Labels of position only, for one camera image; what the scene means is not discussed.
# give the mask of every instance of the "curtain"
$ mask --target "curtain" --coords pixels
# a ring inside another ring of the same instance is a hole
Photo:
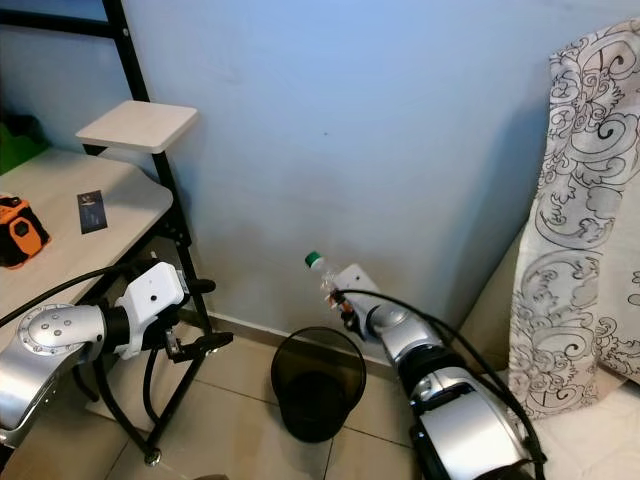
[[[640,18],[550,58],[544,162],[520,244],[509,385],[532,418],[640,382]]]

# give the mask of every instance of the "trash can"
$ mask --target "trash can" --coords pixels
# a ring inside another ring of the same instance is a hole
[[[358,347],[326,327],[308,327],[289,336],[271,364],[271,384],[287,430],[303,442],[336,435],[358,404],[367,369]]]

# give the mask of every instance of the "blue wall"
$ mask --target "blue wall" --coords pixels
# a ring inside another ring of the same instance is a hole
[[[101,18],[100,2],[0,0]],[[150,93],[200,110],[169,152],[210,307],[291,331],[338,321],[302,259],[357,261],[460,321],[526,218],[547,58],[637,0],[131,0]],[[3,28],[6,105],[57,145],[128,98],[109,41]]]

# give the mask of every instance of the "baseboard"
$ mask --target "baseboard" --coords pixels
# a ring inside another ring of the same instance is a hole
[[[211,325],[218,331],[231,332],[247,340],[278,347],[290,335],[281,330],[275,330],[251,322],[245,322],[238,318],[219,313],[207,312]],[[180,319],[191,325],[198,325],[198,317],[195,311],[189,308],[180,310]],[[364,355],[367,365],[367,373],[377,377],[394,380],[397,375],[388,363],[367,355]]]

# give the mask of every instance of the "orange and black box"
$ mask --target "orange and black box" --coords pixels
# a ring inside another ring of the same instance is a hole
[[[49,238],[29,202],[0,196],[0,266],[22,266],[42,250]]]

